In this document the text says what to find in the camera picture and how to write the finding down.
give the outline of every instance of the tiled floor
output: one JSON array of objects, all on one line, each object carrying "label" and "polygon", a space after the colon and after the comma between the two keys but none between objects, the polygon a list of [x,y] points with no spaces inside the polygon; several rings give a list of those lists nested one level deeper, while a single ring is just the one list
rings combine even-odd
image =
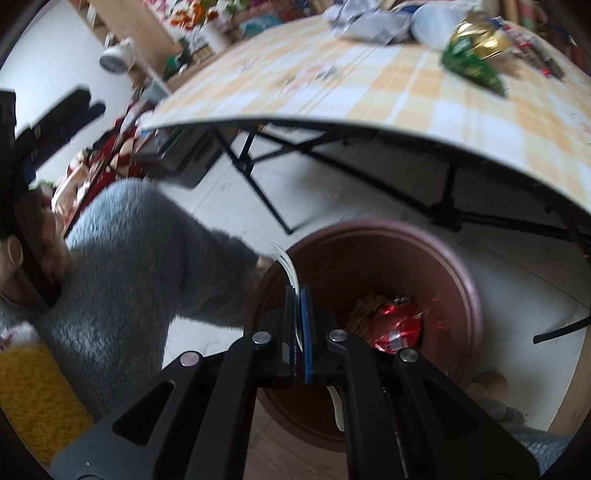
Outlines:
[{"label": "tiled floor", "polygon": [[[297,139],[306,135],[289,133]],[[235,147],[243,142],[239,137]],[[272,148],[257,140],[252,151]],[[444,168],[432,158],[409,157],[381,141],[324,148],[428,202],[440,195]],[[362,215],[402,219],[433,232],[455,249],[479,287],[485,339],[478,372],[503,373],[509,381],[507,403],[522,410],[530,426],[550,425],[579,357],[583,332],[539,345],[532,344],[532,337],[588,314],[591,270],[573,244],[472,225],[458,234],[442,230],[384,194],[296,153],[260,164],[254,177],[287,222],[301,225],[294,235],[285,235],[226,157],[194,190],[161,188],[206,226],[238,235],[264,253],[272,242],[286,248],[319,228]],[[479,212],[555,222],[526,194],[477,174],[459,174],[456,196],[460,207]],[[187,349],[204,355],[222,351],[240,335],[178,319],[169,332],[164,362]],[[245,478],[345,477],[343,454],[292,437],[257,404]]]}]

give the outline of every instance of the yellow checkered tablecloth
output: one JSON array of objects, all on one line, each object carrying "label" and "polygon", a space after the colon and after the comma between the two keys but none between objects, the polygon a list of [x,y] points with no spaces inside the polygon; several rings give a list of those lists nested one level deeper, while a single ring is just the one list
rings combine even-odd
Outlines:
[{"label": "yellow checkered tablecloth", "polygon": [[307,18],[225,53],[143,126],[278,118],[401,131],[496,160],[591,212],[591,79],[548,48],[564,80],[519,61],[502,98],[444,70],[440,53],[339,40]]}]

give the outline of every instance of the brown plant pot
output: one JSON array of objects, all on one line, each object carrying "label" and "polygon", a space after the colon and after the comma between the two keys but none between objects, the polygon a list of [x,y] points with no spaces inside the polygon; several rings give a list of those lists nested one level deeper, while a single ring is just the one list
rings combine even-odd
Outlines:
[{"label": "brown plant pot", "polygon": [[[344,326],[353,303],[368,293],[409,295],[424,311],[419,351],[460,385],[482,341],[476,284],[457,255],[430,233],[385,219],[343,222],[304,238],[288,250],[314,305],[330,309]],[[275,263],[261,281],[245,332],[264,312],[283,306],[287,276]],[[283,428],[321,448],[345,451],[325,388],[261,389],[258,398]]]}]

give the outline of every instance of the metal screw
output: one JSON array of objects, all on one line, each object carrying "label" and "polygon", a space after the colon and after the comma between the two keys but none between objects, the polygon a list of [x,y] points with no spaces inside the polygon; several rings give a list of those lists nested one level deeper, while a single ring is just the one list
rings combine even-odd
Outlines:
[{"label": "metal screw", "polygon": [[413,364],[418,360],[418,353],[416,352],[416,350],[413,350],[412,348],[405,348],[400,352],[400,358],[403,362]]},{"label": "metal screw", "polygon": [[255,342],[257,345],[264,345],[271,341],[271,334],[269,332],[261,330],[260,332],[252,334],[252,341]]},{"label": "metal screw", "polygon": [[199,363],[199,354],[197,352],[185,352],[181,355],[181,365],[184,367],[192,367]]},{"label": "metal screw", "polygon": [[329,333],[329,338],[333,342],[344,342],[347,339],[347,332],[340,329],[331,330]]}]

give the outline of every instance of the snack package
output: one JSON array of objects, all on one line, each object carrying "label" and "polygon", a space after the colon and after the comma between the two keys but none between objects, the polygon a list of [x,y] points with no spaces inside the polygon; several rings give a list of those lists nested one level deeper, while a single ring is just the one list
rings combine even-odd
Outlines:
[{"label": "snack package", "polygon": [[441,57],[443,66],[499,95],[505,86],[497,71],[486,61],[510,51],[511,37],[482,12],[470,11],[457,26]]},{"label": "snack package", "polygon": [[366,296],[356,303],[346,330],[359,335],[371,347],[394,354],[404,348],[419,347],[423,314],[410,297],[389,300]]},{"label": "snack package", "polygon": [[486,60],[481,60],[475,54],[469,37],[452,40],[443,52],[441,63],[452,72],[487,87],[499,95],[505,94],[505,85],[496,70]]}]

